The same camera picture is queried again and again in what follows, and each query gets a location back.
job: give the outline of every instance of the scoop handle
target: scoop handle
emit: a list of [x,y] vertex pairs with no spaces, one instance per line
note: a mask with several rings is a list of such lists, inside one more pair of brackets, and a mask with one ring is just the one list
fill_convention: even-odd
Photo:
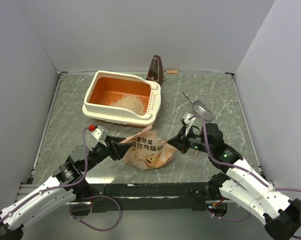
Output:
[[194,103],[194,101],[192,100],[192,98],[189,96],[189,94],[187,92],[181,92],[182,94],[184,94],[189,100],[191,103]]

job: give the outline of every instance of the white wall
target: white wall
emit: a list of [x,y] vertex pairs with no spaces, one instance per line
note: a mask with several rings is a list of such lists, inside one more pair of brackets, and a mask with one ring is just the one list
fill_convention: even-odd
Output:
[[274,0],[17,0],[57,71],[235,73]]
[[0,208],[31,172],[57,73],[16,0],[0,0]]
[[301,0],[275,1],[235,83],[267,178],[301,189]]

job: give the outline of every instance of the gray marble tabletop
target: gray marble tabletop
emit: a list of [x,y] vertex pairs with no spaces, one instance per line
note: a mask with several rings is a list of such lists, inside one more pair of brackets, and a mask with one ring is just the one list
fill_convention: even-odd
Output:
[[[146,74],[136,74],[142,78]],[[67,73],[60,78],[60,86],[53,105],[52,114],[40,151],[33,184],[43,183],[65,162],[73,148],[82,144],[83,128],[89,124],[102,125],[111,136],[128,137],[141,128],[98,122],[86,117],[82,112],[84,96],[94,75]],[[256,156],[245,124],[243,113],[233,79],[228,74],[170,74],[161,86],[161,108],[154,129],[161,139],[175,136],[182,124],[180,118],[185,112],[194,113],[192,104],[182,94],[187,92],[194,99],[202,100],[213,112],[210,121],[217,123],[224,134],[224,140],[241,153],[250,165],[258,170]],[[96,140],[87,135],[87,145],[91,148]],[[208,182],[219,172],[209,161],[208,155],[200,152],[191,158],[193,150],[181,154],[175,152],[175,159],[160,169],[142,170],[126,165],[123,161],[113,161],[109,157],[95,166],[87,174],[87,181],[93,183],[190,183]]]

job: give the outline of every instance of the wooden block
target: wooden block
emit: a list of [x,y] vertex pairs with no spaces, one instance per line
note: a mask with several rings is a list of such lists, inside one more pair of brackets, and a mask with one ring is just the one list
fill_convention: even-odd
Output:
[[178,70],[166,70],[167,74],[178,74],[179,71]]

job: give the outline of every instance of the white litter box rim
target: white litter box rim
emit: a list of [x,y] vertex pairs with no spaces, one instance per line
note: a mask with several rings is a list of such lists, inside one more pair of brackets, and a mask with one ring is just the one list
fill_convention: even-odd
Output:
[[[88,100],[92,95],[94,87],[97,83],[97,80],[100,78],[115,78],[115,79],[123,79],[135,82],[143,82],[150,86],[151,97],[149,98],[147,111],[144,115],[138,115],[137,113],[121,108],[121,107],[114,107],[114,106],[107,106],[107,105],[100,105],[100,104],[93,104],[89,103]],[[124,125],[137,125],[137,126],[148,126],[155,122],[157,113],[159,112],[161,107],[161,86],[154,81],[145,80],[139,76],[126,74],[126,73],[118,73],[118,72],[111,72],[111,71],[98,71],[96,72],[84,98],[84,104],[82,106],[82,112],[89,118],[102,120],[110,123],[116,124],[124,124]],[[124,115],[128,115],[131,117],[122,117],[122,116],[115,116],[109,114],[102,114],[93,111],[92,109],[108,109],[110,113],[114,113],[115,111],[120,111]]]

